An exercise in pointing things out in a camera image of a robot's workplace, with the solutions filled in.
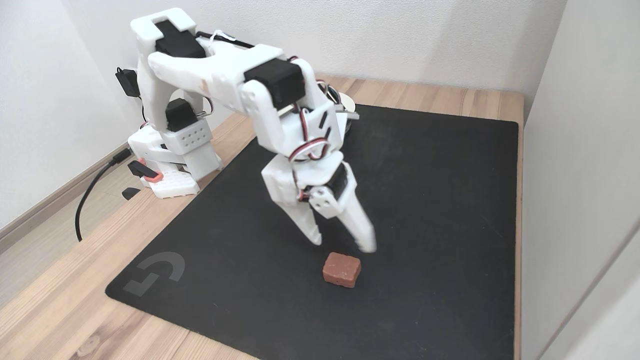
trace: logo on mouse pad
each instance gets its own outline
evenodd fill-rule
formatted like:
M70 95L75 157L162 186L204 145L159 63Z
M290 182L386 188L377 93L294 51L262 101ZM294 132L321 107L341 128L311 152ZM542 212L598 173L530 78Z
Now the logo on mouse pad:
M184 258L176 252L167 251L151 255L147 259L140 261L136 267L146 270L149 266L161 261L171 264L171 275L169 275L169 279L173 281L180 280L184 272ZM160 275L151 273L148 274L142 282L130 280L122 289L133 295L142 296L149 290L158 277L160 277Z

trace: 3d printed robot arm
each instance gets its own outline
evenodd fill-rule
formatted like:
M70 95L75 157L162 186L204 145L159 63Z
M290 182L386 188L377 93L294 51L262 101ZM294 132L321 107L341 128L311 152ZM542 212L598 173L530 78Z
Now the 3d printed robot arm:
M360 250L376 250L373 226L355 195L355 177L339 151L348 120L356 115L329 100L329 86L320 89L306 61L285 60L281 49L268 45L239 49L197 38L195 23L176 8L136 19L131 26L140 50L141 96L153 126L165 131L169 150L186 151L194 144L192 138L166 132L175 122L165 116L175 89L189 94L186 100L194 111L198 104L192 100L202 106L199 97L207 97L247 114L258 143L276 153L262 170L271 199L305 236L316 245L322 242L314 209L340 219Z
M138 38L138 85L149 126L129 137L139 159L129 167L160 198L198 193L197 181L222 167L210 143L202 94L163 81L149 67L148 56L158 50L179 57L206 56L202 47L182 45L189 40L197 45L189 33L195 30L195 23L181 10L166 13L164 17L151 15L155 23L149 17L131 23ZM185 90L184 98L170 101L178 89ZM145 175L149 171L157 176Z

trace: red block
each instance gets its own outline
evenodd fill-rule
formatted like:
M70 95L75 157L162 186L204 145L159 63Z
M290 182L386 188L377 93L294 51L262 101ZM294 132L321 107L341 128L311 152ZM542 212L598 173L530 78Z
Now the red block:
M326 282L353 288L356 286L360 269L360 259L332 252L324 262L322 275Z

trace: orange part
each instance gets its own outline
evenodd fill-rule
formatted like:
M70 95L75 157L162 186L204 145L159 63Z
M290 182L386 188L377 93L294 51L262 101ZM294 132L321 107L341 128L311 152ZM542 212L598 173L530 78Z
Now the orange part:
M161 172L157 172L156 171L156 176L155 177L149 177L149 176L145 176L145 180L147 180L150 183L157 183L158 181L162 180L163 176Z

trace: desk mat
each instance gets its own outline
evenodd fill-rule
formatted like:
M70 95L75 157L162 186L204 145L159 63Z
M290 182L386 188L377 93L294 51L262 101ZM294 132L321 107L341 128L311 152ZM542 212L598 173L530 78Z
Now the desk mat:
M269 198L254 140L109 284L109 297L263 360L512 359L518 124L358 105L342 148L376 229L362 254ZM354 289L323 281L356 256Z

